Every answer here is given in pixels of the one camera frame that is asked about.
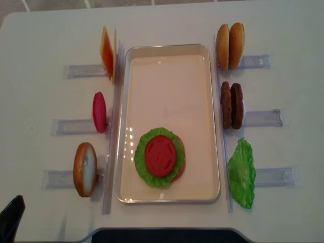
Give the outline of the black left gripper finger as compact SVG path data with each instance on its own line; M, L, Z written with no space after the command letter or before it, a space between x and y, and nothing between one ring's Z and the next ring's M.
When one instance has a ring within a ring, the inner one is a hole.
M14 242L19 223L25 211L22 195L16 196L1 212L1 242Z

